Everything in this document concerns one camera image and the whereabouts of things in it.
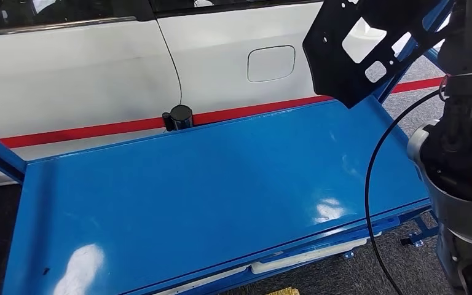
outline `blue metal shelf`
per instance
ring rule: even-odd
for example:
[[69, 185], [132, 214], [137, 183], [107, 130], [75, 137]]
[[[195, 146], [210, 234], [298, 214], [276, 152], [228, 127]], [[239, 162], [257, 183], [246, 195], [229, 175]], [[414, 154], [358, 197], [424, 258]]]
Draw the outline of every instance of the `blue metal shelf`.
[[[52, 294], [75, 259], [87, 294], [152, 293], [364, 228], [389, 121], [372, 96], [28, 162], [4, 294]], [[375, 221], [428, 204], [401, 134], [374, 166]]]

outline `floor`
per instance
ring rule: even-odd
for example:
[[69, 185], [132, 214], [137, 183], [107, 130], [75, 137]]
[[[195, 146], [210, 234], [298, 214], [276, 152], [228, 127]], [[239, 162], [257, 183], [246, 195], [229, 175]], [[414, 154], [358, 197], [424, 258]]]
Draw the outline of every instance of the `floor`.
[[[419, 59], [403, 78], [415, 81], [442, 76], [443, 73], [424, 58]], [[392, 116], [434, 89], [392, 95], [384, 103]], [[439, 118], [442, 102], [434, 98], [416, 109], [400, 126], [410, 134], [429, 119]], [[0, 252], [6, 253], [14, 226], [18, 204], [18, 186], [0, 187]], [[401, 246], [399, 239], [416, 230], [413, 222], [404, 224], [377, 239], [381, 255], [405, 294], [451, 294], [435, 255], [435, 238], [424, 241], [424, 245]], [[324, 294], [394, 294], [375, 259], [370, 245], [354, 250], [354, 258], [334, 256], [289, 272], [276, 275], [257, 283], [225, 292], [224, 295], [263, 295], [279, 289], [294, 287], [301, 295]], [[0, 288], [6, 267], [6, 255], [0, 255]]]

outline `yellow object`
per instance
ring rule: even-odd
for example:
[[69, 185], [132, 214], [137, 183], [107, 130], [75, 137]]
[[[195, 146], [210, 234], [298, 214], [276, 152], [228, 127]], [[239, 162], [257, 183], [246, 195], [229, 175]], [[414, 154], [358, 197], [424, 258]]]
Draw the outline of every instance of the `yellow object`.
[[294, 289], [292, 287], [288, 287], [283, 290], [279, 290], [276, 292], [269, 293], [267, 295], [299, 295], [299, 291], [297, 289]]

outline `black cable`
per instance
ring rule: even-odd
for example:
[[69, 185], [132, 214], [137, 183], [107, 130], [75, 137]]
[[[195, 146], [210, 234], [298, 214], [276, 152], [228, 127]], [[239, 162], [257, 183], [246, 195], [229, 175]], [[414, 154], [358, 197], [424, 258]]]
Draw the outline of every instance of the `black cable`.
[[374, 253], [376, 254], [377, 261], [379, 262], [379, 265], [381, 266], [381, 269], [383, 270], [384, 274], [386, 275], [386, 278], [388, 281], [390, 281], [391, 285], [393, 286], [393, 289], [397, 292], [399, 295], [403, 295], [403, 292], [397, 284], [395, 283], [394, 279], [391, 277], [390, 273], [388, 272], [388, 269], [384, 265], [381, 255], [379, 254], [379, 250], [377, 249], [377, 244], [376, 244], [376, 238], [374, 236], [374, 231], [372, 229], [372, 219], [370, 217], [370, 206], [368, 205], [368, 197], [369, 197], [369, 191], [370, 191], [370, 177], [372, 174], [372, 168], [374, 166], [374, 161], [376, 160], [377, 153], [379, 152], [379, 149], [381, 148], [381, 145], [385, 141], [386, 137], [390, 134], [390, 132], [397, 126], [397, 124], [404, 118], [408, 113], [413, 111], [416, 107], [420, 106], [422, 103], [425, 101], [429, 100], [430, 98], [436, 96], [439, 94], [439, 92], [442, 91], [442, 89], [435, 90], [434, 92], [431, 92], [430, 94], [426, 95], [425, 97], [419, 99], [415, 103], [413, 103], [411, 106], [409, 106], [407, 109], [405, 109], [391, 124], [390, 126], [384, 131], [383, 135], [381, 136], [379, 142], [377, 142], [376, 148], [374, 149], [374, 152], [372, 153], [372, 157], [370, 158], [370, 163], [368, 164], [368, 170], [366, 171], [366, 182], [364, 184], [364, 212], [366, 215], [366, 224], [368, 226], [368, 234], [370, 235], [370, 242], [372, 242], [372, 247], [374, 249]]

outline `white plastic strip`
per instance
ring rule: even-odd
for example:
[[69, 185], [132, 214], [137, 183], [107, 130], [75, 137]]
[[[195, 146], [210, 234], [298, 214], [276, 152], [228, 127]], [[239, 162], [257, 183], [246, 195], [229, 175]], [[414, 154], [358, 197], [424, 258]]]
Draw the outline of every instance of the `white plastic strip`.
[[190, 289], [194, 289], [194, 288], [199, 287], [199, 286], [207, 285], [209, 283], [220, 280], [222, 278], [226, 278], [228, 276], [231, 276], [231, 275], [234, 275], [236, 273], [242, 272], [245, 269], [247, 269], [247, 267], [248, 267], [248, 265], [238, 267], [237, 269], [233, 269], [233, 270], [230, 270], [228, 272], [219, 273], [217, 275], [213, 275], [212, 277], [203, 278], [201, 280], [193, 281], [192, 283], [188, 283], [188, 284], [181, 285], [181, 286], [173, 288], [173, 289], [169, 289], [169, 290], [162, 291], [160, 293], [156, 293], [156, 295], [179, 294], [179, 293], [188, 291]]
[[[375, 236], [378, 237], [380, 235], [381, 235], [381, 232], [379, 232]], [[354, 241], [326, 247], [323, 249], [301, 253], [301, 254], [283, 258], [283, 259], [278, 259], [276, 261], [270, 261], [266, 263], [255, 262], [251, 264], [251, 271], [253, 274], [259, 274], [259, 273], [264, 273], [264, 272], [270, 272], [271, 270], [282, 269], [284, 267], [295, 266], [296, 264], [300, 264], [303, 262], [325, 258], [327, 256], [332, 256], [335, 254], [350, 251], [357, 246], [366, 244], [367, 240], [368, 238], [360, 238]]]

